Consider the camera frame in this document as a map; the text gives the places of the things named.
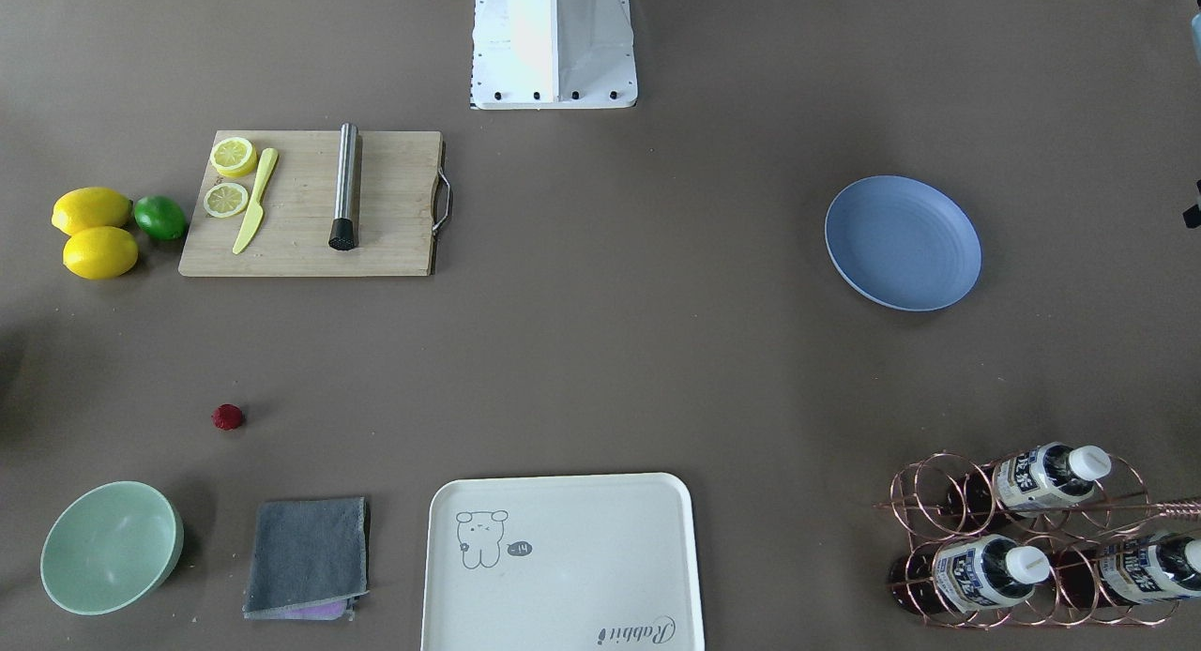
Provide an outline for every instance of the yellow lemon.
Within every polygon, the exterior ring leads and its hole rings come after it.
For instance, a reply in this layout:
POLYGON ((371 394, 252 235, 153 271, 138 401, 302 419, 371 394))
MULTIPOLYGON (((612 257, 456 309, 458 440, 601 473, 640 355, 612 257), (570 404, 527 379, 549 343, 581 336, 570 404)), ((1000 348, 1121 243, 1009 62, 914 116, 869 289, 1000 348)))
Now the yellow lemon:
POLYGON ((204 210, 214 217, 233 217, 246 209, 250 195, 238 183, 221 183, 204 195, 204 210))
POLYGON ((92 227, 123 227, 130 220, 131 205, 129 198, 113 190, 85 186, 54 203, 50 223, 68 237, 92 227))
POLYGON ((138 261, 138 244, 125 229, 92 227, 62 246, 62 263, 84 279, 115 279, 138 261))
POLYGON ((246 138, 226 138, 213 145, 209 163, 219 175, 240 178, 258 165, 258 153, 246 138))

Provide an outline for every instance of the blue plate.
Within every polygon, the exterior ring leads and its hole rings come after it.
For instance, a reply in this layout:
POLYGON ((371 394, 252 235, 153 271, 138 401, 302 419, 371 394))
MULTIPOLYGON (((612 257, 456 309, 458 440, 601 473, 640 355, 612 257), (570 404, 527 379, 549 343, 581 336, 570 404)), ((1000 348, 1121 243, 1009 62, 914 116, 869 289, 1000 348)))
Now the blue plate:
POLYGON ((880 175, 847 186, 826 213, 826 249, 867 299, 934 311, 963 299, 980 275, 980 239, 934 186, 880 175))

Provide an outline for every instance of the bear drawing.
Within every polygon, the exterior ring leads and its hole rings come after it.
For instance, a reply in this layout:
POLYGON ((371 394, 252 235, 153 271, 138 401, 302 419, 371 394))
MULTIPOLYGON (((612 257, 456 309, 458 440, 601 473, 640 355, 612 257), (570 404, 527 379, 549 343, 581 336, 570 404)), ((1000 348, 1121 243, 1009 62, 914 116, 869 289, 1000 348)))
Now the bear drawing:
POLYGON ((462 566, 468 569, 495 567, 501 561, 501 538, 504 536, 506 510, 459 513, 459 550, 462 566))

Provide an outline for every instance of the red berry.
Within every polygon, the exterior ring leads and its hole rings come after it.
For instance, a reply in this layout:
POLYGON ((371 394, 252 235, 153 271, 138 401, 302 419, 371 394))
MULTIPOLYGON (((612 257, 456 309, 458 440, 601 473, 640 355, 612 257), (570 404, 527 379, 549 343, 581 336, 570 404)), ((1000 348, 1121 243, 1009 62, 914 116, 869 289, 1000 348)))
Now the red berry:
POLYGON ((241 423, 241 410, 238 410, 235 405, 222 405, 213 412, 213 425, 223 431, 232 431, 241 423))

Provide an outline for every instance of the lime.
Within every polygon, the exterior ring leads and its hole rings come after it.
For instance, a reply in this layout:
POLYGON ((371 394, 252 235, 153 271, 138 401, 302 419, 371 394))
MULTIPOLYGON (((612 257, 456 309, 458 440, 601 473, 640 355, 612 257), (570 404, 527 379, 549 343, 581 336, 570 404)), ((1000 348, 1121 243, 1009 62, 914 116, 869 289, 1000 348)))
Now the lime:
POLYGON ((246 209, 250 195, 238 183, 221 183, 204 195, 204 210, 214 217, 232 217, 246 209))
POLYGON ((50 223, 68 237, 92 227, 121 227, 130 220, 130 199, 103 186, 67 192, 54 203, 50 223))
POLYGON ((240 178, 258 165, 258 153, 246 138, 226 138, 213 145, 209 163, 219 175, 240 178))
POLYGON ((148 237, 162 241, 178 239, 187 228, 184 210, 163 195, 148 195, 133 203, 133 221, 148 237))
POLYGON ((62 246, 62 263, 84 279, 115 279, 138 261, 138 244, 125 229, 92 227, 62 246))

